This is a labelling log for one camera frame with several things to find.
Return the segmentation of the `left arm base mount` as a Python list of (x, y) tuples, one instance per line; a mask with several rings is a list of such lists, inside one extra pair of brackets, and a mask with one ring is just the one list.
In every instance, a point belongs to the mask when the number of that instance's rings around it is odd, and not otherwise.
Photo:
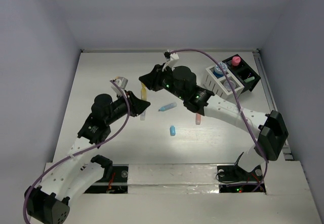
[(128, 165), (114, 165), (110, 177), (92, 184), (85, 194), (127, 194), (128, 171)]

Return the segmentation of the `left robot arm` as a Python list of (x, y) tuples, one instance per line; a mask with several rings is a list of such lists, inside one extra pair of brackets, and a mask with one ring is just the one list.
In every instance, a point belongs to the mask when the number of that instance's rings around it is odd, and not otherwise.
[(116, 101), (108, 94), (95, 97), (66, 157), (49, 167), (25, 192), (24, 219), (42, 223), (64, 223), (71, 206), (96, 181), (112, 177), (112, 160), (100, 155), (102, 142), (109, 139), (110, 125), (125, 116), (137, 117), (150, 103), (123, 91)]

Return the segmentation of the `yellow highlighter pen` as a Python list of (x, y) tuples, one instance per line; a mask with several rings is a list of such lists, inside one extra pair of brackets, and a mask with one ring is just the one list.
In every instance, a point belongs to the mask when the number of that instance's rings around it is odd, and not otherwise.
[(147, 101), (147, 90), (143, 83), (141, 83), (141, 100)]

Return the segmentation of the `clear round jar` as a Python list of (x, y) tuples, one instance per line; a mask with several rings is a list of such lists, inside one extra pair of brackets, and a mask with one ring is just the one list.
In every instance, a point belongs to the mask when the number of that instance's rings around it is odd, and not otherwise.
[(236, 89), (236, 83), (235, 83), (235, 81), (233, 81), (231, 79), (230, 80), (225, 80), (223, 82), (223, 86), (229, 92), (232, 91), (232, 89)]

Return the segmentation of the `green highlighter pen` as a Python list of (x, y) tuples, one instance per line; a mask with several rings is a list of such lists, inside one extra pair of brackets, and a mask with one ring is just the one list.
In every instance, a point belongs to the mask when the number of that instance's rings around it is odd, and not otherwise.
[(255, 78), (252, 76), (252, 77), (249, 77), (247, 79), (244, 80), (245, 83), (249, 83), (251, 81), (253, 81)]

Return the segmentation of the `pink capped tube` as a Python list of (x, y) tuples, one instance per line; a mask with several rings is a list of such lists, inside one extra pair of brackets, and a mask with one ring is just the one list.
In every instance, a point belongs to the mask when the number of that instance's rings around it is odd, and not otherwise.
[(231, 59), (231, 66), (232, 67), (237, 67), (241, 63), (241, 57), (240, 56), (233, 56)]

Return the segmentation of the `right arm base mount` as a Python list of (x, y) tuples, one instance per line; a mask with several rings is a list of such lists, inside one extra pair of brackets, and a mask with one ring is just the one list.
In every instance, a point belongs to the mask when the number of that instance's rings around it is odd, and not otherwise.
[(261, 165), (246, 172), (235, 164), (217, 166), (215, 179), (220, 193), (266, 193)]

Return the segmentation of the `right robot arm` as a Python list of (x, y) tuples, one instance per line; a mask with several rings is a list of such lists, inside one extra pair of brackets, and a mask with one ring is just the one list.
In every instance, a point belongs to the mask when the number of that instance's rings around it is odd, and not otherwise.
[(198, 86), (196, 75), (186, 66), (171, 69), (156, 64), (139, 80), (151, 91), (167, 90), (193, 113), (222, 120), (252, 134), (256, 143), (240, 154), (233, 167), (237, 179), (246, 179), (263, 162), (276, 161), (288, 138), (286, 124), (279, 112), (272, 110), (266, 114), (238, 107)]

